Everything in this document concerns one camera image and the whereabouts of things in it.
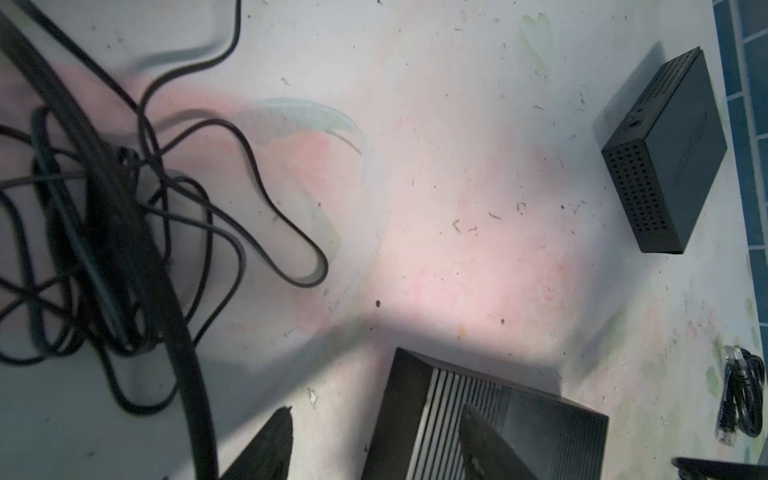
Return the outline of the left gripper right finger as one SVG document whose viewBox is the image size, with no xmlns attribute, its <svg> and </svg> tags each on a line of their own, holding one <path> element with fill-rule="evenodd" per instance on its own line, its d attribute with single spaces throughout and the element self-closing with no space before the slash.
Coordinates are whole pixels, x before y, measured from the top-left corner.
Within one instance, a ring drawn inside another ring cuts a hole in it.
<svg viewBox="0 0 768 480">
<path fill-rule="evenodd" d="M 536 478 L 480 411 L 469 403 L 463 406 L 460 414 L 459 441 L 466 479 Z"/>
</svg>

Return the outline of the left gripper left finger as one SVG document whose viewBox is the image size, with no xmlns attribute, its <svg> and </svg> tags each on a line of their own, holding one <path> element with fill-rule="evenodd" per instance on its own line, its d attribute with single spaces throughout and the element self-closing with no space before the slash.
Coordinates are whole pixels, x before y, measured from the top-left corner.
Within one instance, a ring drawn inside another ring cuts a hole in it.
<svg viewBox="0 0 768 480">
<path fill-rule="evenodd" d="M 222 475 L 222 480 L 286 480 L 293 450 L 291 408 L 278 408 Z"/>
</svg>

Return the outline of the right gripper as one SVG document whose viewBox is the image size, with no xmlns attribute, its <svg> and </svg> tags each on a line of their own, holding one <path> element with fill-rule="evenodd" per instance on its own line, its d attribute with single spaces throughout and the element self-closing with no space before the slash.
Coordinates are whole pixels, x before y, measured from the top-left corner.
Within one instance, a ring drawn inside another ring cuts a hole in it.
<svg viewBox="0 0 768 480">
<path fill-rule="evenodd" d="M 767 480 L 766 466 L 675 457 L 671 463 L 682 480 Z"/>
</svg>

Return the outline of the black power adapter far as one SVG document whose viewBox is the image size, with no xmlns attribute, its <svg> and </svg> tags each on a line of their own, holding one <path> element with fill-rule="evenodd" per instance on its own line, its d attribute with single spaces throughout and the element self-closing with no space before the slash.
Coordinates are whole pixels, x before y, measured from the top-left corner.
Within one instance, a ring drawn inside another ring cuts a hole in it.
<svg viewBox="0 0 768 480">
<path fill-rule="evenodd" d="M 116 403 L 141 417 L 165 410 L 169 402 L 144 405 L 130 400 L 112 359 L 164 345 L 176 378 L 169 400 L 201 412 L 208 406 L 196 356 L 201 334 L 189 332 L 196 310 L 180 305 L 166 270 L 173 251 L 171 227 L 181 224 L 204 235 L 198 294 L 209 280 L 215 238 L 232 247 L 239 267 L 246 264 L 246 247 L 259 255 L 265 249 L 212 203 L 199 182 L 169 174 L 164 158 L 200 130 L 220 127 L 240 145 L 254 179 L 260 180 L 261 174 L 253 147 L 233 123 L 202 120 L 160 143 L 147 110 L 162 87 L 211 69 L 220 58 L 170 70 L 134 98 L 34 3 L 22 1 L 19 8 L 126 104 L 137 121 L 138 144 L 132 148 L 106 141 L 43 55 L 10 19 L 2 19 L 1 49 L 42 103 L 32 112 L 28 131 L 7 125 L 1 129 L 3 138 L 33 153 L 29 175 L 1 183 L 1 209 L 10 225 L 20 274 L 18 280 L 1 282 L 11 295 L 1 314 L 9 317 L 26 310 L 34 349 L 27 357 L 3 354 L 1 361 L 31 367 L 69 357 L 89 344 Z"/>
</svg>

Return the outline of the flat black router box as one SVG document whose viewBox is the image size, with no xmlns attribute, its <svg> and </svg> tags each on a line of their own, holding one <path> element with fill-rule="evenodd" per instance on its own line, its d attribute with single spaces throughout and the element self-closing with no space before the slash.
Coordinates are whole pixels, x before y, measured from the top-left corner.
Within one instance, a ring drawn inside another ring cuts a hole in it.
<svg viewBox="0 0 768 480">
<path fill-rule="evenodd" d="M 685 251 L 726 151 L 696 47 L 660 66 L 601 150 L 641 252 Z"/>
</svg>

